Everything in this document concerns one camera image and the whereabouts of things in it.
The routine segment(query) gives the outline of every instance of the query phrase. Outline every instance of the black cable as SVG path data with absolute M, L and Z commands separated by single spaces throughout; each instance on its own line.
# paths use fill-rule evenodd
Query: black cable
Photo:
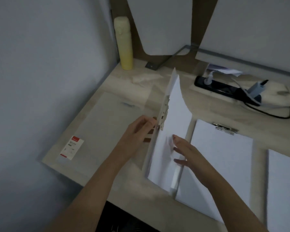
M 248 104 L 245 103 L 245 102 L 244 102 L 244 104 L 245 104 L 246 106 L 248 106 L 249 108 L 254 109 L 255 111 L 261 112 L 261 113 L 263 113 L 263 114 L 266 114 L 266 115 L 268 115 L 268 116 L 272 116 L 272 117 L 279 118 L 279 119 L 290 119 L 290 115 L 287 116 L 287 117 L 283 117 L 283 116 L 275 116 L 275 115 L 272 115 L 272 114 L 270 114 L 270 113 L 267 113 L 267 112 L 261 111 L 261 110 L 259 110 L 259 109 L 256 109 L 256 108 L 252 107 L 251 105 L 248 105 Z
M 268 80 L 264 80 L 260 83 L 260 85 L 265 85 L 268 82 Z

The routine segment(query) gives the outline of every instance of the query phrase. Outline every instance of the left hand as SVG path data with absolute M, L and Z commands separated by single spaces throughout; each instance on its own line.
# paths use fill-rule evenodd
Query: left hand
M 128 126 L 110 156 L 125 164 L 136 153 L 147 133 L 156 123 L 154 118 L 145 115 L 137 118 Z

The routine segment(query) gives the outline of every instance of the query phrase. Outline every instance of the metal clip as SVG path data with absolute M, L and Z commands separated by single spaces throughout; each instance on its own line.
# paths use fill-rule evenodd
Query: metal clip
M 164 122 L 166 120 L 166 116 L 168 115 L 169 101 L 170 101 L 170 95 L 166 96 L 165 101 L 163 103 L 163 110 L 162 110 L 162 113 L 159 117 L 160 119 L 158 122 L 158 127 L 161 130 L 163 130 L 163 125 L 164 125 Z
M 216 129 L 220 130 L 220 131 L 224 131 L 228 134 L 231 134 L 231 135 L 234 135 L 235 133 L 238 132 L 237 129 L 233 129 L 233 128 L 230 128 L 230 127 L 227 127 L 227 126 L 223 126 L 223 125 L 220 125 L 220 124 L 215 124 L 213 123 L 214 126 L 216 126 Z

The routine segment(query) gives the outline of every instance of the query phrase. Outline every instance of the black power strip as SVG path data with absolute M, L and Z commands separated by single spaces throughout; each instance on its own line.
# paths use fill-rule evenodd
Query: black power strip
M 241 88 L 237 88 L 231 85 L 227 85 L 225 83 L 221 83 L 218 81 L 213 80 L 210 85 L 204 84 L 205 77 L 197 76 L 197 78 L 194 81 L 194 85 L 197 87 L 200 87 L 202 89 L 206 89 L 224 96 L 227 96 L 229 98 L 233 98 L 245 103 L 249 103 L 254 106 L 259 106 L 259 104 L 252 101 L 247 95 L 244 93 L 244 91 Z M 256 101 L 261 103 L 261 95 L 259 94 L 254 98 Z

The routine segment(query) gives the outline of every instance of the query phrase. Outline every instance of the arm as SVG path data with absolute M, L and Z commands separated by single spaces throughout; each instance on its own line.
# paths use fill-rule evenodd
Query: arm
M 116 175 L 135 154 L 155 124 L 155 119 L 146 116 L 141 116 L 130 124 L 114 150 L 79 195 L 46 231 L 95 231 Z
M 174 150 L 186 158 L 186 160 L 174 159 L 174 161 L 189 167 L 198 180 L 208 188 L 228 232 L 268 231 L 197 148 L 176 135 L 173 135 L 173 142 L 177 146 Z

